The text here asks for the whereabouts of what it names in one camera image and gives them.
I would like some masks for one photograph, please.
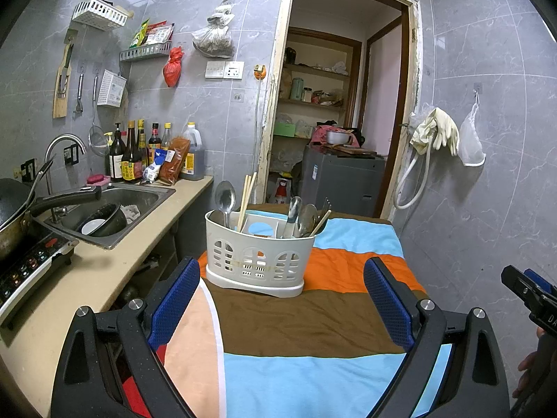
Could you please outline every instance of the chrome faucet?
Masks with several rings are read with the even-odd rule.
[[[56,146],[61,141],[73,141],[77,143],[82,154],[85,154],[85,152],[87,152],[87,146],[85,146],[85,143],[83,143],[82,139],[79,138],[79,136],[76,136],[73,133],[64,133],[63,135],[58,135],[48,145],[45,154],[45,163],[47,163],[50,160],[50,155],[52,154],[52,150],[54,150],[54,146]],[[46,172],[46,188],[48,190],[48,194],[51,195],[52,178],[50,176],[50,170]],[[56,214],[54,209],[51,209],[50,212],[52,213],[52,221],[56,223],[58,221],[58,215]]]

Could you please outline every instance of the kitchen sink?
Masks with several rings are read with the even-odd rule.
[[[102,187],[101,199],[87,204],[68,207],[68,212],[60,217],[57,222],[52,217],[45,223],[55,229],[72,235],[85,242],[98,245],[102,248],[114,248],[137,224],[156,209],[166,198],[175,192],[173,188],[153,187],[145,185],[130,185],[122,183],[109,183]],[[140,212],[140,217],[128,224],[123,230],[106,237],[93,237],[83,235],[77,230],[88,220],[91,214],[105,204],[119,204],[130,206],[135,204]]]

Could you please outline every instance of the beige countertop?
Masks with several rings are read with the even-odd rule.
[[[111,250],[80,241],[71,265],[52,273],[21,307],[13,330],[0,330],[0,357],[42,416],[49,413],[58,358],[76,309],[108,310],[152,248],[211,182],[211,176],[179,180],[176,192]]]

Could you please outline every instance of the red button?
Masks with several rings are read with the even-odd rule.
[[[56,242],[58,242],[58,239],[57,239],[57,238],[51,239],[51,240],[49,240],[49,241],[45,244],[45,247],[50,248],[50,247],[52,247]]]

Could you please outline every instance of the peeling paint door frame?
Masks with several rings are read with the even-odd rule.
[[[381,218],[392,218],[394,212],[393,195],[397,177],[403,162],[403,156],[408,142],[408,131],[403,130],[401,125],[408,122],[410,113],[416,111],[419,105],[419,88],[422,80],[422,52],[423,52],[423,33],[422,19],[419,2],[416,0],[378,0],[388,3],[390,6],[397,7],[402,12],[403,25],[403,45],[408,45],[408,56],[403,55],[401,71],[407,64],[406,80],[401,74],[399,99],[397,104],[397,116],[395,127],[393,128],[393,139],[391,150],[386,164],[385,177],[383,179],[382,190],[378,199],[377,215]],[[271,161],[271,149],[273,140],[273,128],[275,126],[275,116],[279,98],[279,84],[282,74],[282,63],[284,50],[286,48],[286,36],[290,24],[290,12],[292,0],[281,0],[277,28],[275,32],[275,42],[270,64],[270,86],[267,92],[267,108],[264,115],[262,132],[260,138],[259,160],[257,167],[257,182],[255,187],[255,202],[265,202],[267,177],[269,164]]]

